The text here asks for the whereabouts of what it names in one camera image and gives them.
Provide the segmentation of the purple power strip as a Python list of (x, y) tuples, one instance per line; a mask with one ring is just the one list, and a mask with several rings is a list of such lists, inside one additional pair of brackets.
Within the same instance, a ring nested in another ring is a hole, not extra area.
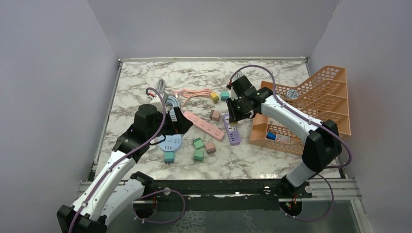
[(223, 124), (226, 129), (229, 144), (231, 146), (239, 145), (241, 143), (241, 135), (237, 129), (237, 126), (232, 126), (229, 123), (229, 114), (223, 115)]

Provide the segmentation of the round blue power strip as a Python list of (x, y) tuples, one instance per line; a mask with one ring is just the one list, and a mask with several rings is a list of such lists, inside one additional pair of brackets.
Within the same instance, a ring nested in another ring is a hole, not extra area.
[(164, 152), (176, 152), (182, 146), (182, 135), (160, 136), (158, 146)]

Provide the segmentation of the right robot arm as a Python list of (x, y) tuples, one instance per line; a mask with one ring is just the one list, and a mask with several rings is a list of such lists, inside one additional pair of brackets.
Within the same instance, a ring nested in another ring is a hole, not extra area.
[(226, 100), (230, 123), (254, 118), (256, 114), (265, 115), (291, 130), (304, 143), (301, 163), (281, 180), (279, 189), (284, 196), (293, 197), (304, 182), (341, 154), (342, 140), (334, 121), (321, 121), (304, 114), (267, 87), (257, 90), (246, 76), (231, 81), (227, 88), (237, 96)]

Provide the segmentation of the brown pink plug adapter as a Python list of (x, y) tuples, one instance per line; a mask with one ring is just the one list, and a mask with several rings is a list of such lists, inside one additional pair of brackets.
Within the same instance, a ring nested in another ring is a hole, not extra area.
[(221, 112), (217, 110), (211, 110), (209, 114), (209, 118), (212, 120), (219, 120), (221, 116)]

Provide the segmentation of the green plug adapter upper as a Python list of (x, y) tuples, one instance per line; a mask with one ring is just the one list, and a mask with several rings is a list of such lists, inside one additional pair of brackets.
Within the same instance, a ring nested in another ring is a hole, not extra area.
[(204, 142), (202, 141), (202, 139), (201, 138), (195, 138), (193, 141), (192, 141), (192, 143), (193, 143), (193, 145), (194, 145), (194, 147), (198, 150), (198, 149), (201, 149), (201, 148), (203, 148), (204, 146), (205, 146), (205, 144), (204, 144)]

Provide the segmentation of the green plug adapter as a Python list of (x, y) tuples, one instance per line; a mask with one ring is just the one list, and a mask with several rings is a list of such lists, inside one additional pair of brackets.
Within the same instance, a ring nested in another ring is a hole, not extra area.
[(194, 152), (193, 160), (202, 162), (204, 160), (204, 150), (198, 149)]
[(192, 141), (192, 143), (193, 143), (193, 145), (194, 145), (194, 147), (198, 150), (198, 149), (201, 149), (201, 148), (203, 148), (204, 146), (205, 146), (205, 144), (204, 144), (204, 142), (202, 141), (202, 139), (201, 138), (195, 138), (193, 141)]

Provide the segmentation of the orange plastic file rack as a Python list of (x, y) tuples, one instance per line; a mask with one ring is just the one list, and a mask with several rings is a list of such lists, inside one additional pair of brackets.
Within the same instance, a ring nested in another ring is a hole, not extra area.
[[(287, 99), (287, 90), (295, 89), (300, 97)], [(276, 92), (283, 100), (311, 117), (333, 120), (341, 138), (351, 135), (346, 69), (324, 66), (299, 86), (276, 85)], [(276, 134), (276, 140), (266, 138), (267, 132)], [(257, 114), (253, 120), (249, 143), (271, 150), (300, 156), (304, 145), (292, 131), (276, 120)]]

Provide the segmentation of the teal plug adapter far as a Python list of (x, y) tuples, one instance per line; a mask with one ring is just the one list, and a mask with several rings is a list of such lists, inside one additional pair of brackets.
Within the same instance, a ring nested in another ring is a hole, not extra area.
[(221, 101), (226, 101), (227, 99), (230, 98), (230, 93), (228, 91), (222, 91), (220, 93), (221, 96)]

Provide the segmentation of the pink power strip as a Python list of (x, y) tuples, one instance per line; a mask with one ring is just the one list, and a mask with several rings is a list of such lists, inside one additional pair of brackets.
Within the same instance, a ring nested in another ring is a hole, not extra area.
[(190, 111), (185, 111), (183, 115), (185, 118), (190, 120), (197, 129), (203, 131), (204, 133), (218, 141), (222, 141), (224, 137), (224, 132), (218, 129), (218, 127), (208, 123), (207, 121), (205, 121), (199, 116), (196, 116), (194, 113)]

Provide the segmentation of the green plug adapter lower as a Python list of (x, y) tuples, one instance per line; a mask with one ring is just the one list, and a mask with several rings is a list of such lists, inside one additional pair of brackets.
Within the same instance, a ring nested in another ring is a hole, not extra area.
[(194, 152), (193, 160), (202, 162), (204, 160), (204, 150), (198, 149)]

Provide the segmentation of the round blue patterned disc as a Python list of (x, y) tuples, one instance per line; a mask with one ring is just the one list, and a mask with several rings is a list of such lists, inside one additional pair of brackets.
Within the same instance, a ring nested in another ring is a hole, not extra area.
[(295, 89), (289, 89), (289, 90), (287, 90), (287, 92), (285, 94), (285, 97), (287, 99), (295, 100), (295, 99), (298, 99), (300, 97), (300, 94)]

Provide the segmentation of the blue small box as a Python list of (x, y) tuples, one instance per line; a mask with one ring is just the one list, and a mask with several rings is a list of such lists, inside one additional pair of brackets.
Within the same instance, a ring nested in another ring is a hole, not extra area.
[(269, 140), (276, 140), (276, 134), (272, 132), (267, 132), (266, 138)]

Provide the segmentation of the teal plug adapter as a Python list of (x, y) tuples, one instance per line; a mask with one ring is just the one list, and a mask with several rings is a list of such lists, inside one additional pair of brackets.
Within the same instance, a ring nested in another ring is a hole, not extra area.
[(165, 162), (166, 164), (172, 164), (172, 163), (174, 163), (174, 152), (173, 152), (173, 151), (165, 152), (165, 154), (164, 154), (164, 162)]
[(228, 91), (222, 91), (220, 93), (221, 96), (221, 101), (226, 101), (227, 99), (230, 98), (230, 93)]

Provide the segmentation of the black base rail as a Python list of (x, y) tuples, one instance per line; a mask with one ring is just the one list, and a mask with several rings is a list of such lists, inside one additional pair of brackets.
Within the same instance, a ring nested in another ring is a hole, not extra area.
[(298, 188), (284, 179), (253, 180), (155, 180), (136, 172), (109, 199), (130, 195), (120, 211), (132, 205), (140, 218), (149, 218), (155, 212), (279, 210), (289, 207), (284, 201), (297, 201), (291, 209), (301, 209), (301, 198), (312, 198), (306, 190), (308, 182)]

